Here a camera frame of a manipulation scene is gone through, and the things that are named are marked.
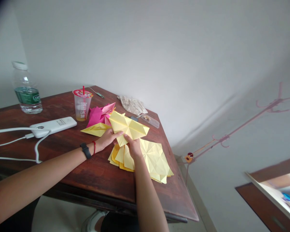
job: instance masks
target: pink origami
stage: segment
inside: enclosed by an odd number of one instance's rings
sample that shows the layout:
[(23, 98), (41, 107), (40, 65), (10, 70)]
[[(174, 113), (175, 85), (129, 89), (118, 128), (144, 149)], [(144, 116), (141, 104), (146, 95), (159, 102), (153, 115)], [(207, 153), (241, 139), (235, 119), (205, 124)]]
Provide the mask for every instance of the pink origami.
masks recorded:
[(115, 104), (116, 103), (114, 102), (112, 104), (107, 104), (104, 107), (96, 107), (89, 109), (89, 122), (87, 127), (96, 125), (100, 122), (111, 126), (108, 118), (110, 116), (110, 113), (113, 112)]

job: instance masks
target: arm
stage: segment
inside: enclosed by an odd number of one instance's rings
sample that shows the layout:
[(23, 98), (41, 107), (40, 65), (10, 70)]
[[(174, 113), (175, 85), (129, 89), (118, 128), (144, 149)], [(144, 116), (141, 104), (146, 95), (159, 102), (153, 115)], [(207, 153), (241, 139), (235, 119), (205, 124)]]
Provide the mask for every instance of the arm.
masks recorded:
[(141, 152), (139, 139), (132, 140), (129, 136), (124, 136), (129, 142), (130, 154), (135, 164), (136, 205), (140, 230), (169, 231), (162, 205)]
[[(108, 129), (96, 141), (96, 153), (122, 135)], [(88, 144), (91, 155), (94, 144)], [(81, 148), (42, 162), (0, 181), (0, 223), (37, 199), (86, 160)]]

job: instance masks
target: person's right hand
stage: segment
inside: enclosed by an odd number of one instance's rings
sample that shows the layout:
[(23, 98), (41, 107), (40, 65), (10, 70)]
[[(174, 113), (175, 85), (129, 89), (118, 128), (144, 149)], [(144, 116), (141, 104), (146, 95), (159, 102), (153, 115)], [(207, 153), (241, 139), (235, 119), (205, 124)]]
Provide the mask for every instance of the person's right hand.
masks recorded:
[(124, 134), (124, 138), (129, 142), (127, 145), (129, 147), (130, 155), (133, 160), (135, 160), (135, 158), (143, 157), (139, 139), (133, 140), (127, 134)]

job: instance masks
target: hand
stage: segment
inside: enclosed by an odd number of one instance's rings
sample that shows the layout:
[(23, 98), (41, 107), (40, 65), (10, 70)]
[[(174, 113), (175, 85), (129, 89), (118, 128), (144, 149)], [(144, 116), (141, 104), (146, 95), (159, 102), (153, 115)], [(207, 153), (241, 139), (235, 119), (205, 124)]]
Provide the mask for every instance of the hand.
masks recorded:
[(130, 155), (133, 160), (135, 160), (135, 158), (143, 157), (139, 139), (133, 140), (127, 134), (124, 134), (124, 137), (129, 142), (127, 145), (129, 147)]
[(108, 145), (110, 145), (114, 140), (123, 134), (123, 131), (119, 131), (114, 134), (113, 129), (107, 129), (105, 133), (96, 141), (99, 146), (99, 150), (103, 150)]

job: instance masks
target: windowsill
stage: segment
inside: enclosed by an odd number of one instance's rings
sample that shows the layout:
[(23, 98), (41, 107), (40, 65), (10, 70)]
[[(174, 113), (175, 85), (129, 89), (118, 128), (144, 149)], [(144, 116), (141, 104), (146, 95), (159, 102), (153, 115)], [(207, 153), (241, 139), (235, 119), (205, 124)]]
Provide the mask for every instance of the windowsill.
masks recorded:
[(283, 195), (279, 190), (268, 187), (264, 184), (257, 182), (249, 173), (246, 175), (251, 179), (252, 183), (262, 192), (266, 197), (268, 197), (272, 203), (274, 203), (289, 219), (290, 219), (290, 207), (282, 199)]

